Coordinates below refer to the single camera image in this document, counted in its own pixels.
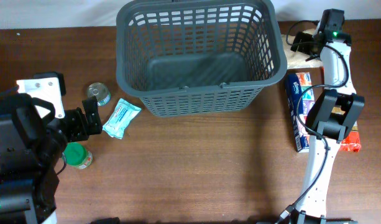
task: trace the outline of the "wet wipes pack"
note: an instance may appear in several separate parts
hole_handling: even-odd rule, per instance
[[[114,113],[110,116],[108,122],[103,125],[103,131],[112,138],[122,139],[124,130],[140,111],[139,107],[120,99]]]

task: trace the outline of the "white wall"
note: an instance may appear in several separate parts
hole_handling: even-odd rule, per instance
[[[0,0],[0,29],[115,26],[130,0]],[[346,19],[381,19],[381,0],[271,0],[277,19],[320,19],[324,9]]]

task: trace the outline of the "gray plastic basket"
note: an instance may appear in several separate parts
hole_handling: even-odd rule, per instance
[[[117,82],[157,116],[241,110],[287,70],[269,0],[132,1]]]

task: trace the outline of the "blue box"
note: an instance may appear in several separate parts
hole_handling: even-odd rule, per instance
[[[290,108],[291,121],[295,135],[295,144],[297,152],[309,152],[309,134],[305,127],[296,118],[296,105],[301,97],[303,90],[311,86],[311,78],[308,72],[292,73],[287,75],[284,80],[285,91],[287,93],[288,107]],[[306,120],[306,115],[314,105],[314,94],[310,90],[303,95],[298,112],[303,122]]]

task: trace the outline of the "wooden table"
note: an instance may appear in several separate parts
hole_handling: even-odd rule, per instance
[[[347,21],[344,30],[353,40],[354,86],[366,100],[358,120],[362,150],[339,152],[327,214],[381,223],[381,20]],[[0,30],[0,91],[36,72],[59,71],[65,74],[66,110],[81,106],[94,82],[112,93],[111,102],[99,108],[103,123],[119,98],[144,108],[116,83],[115,39],[115,27]],[[320,80],[318,69],[308,71]],[[123,140],[102,133],[83,142],[94,161],[59,175],[59,223],[276,216],[297,198],[305,173],[308,155],[295,152],[293,138],[282,82],[235,113],[162,119],[143,110]]]

